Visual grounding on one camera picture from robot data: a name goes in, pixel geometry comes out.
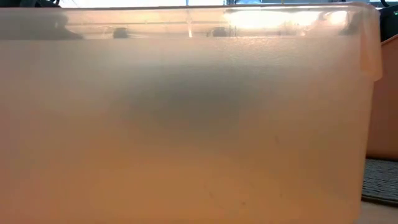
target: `translucent plastic container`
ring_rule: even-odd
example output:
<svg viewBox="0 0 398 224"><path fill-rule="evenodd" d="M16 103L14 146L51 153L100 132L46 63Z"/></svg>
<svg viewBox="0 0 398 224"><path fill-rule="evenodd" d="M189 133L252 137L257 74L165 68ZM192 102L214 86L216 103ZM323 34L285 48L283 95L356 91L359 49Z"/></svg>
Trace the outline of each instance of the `translucent plastic container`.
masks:
<svg viewBox="0 0 398 224"><path fill-rule="evenodd" d="M0 10L0 223L358 217L364 4Z"/></svg>

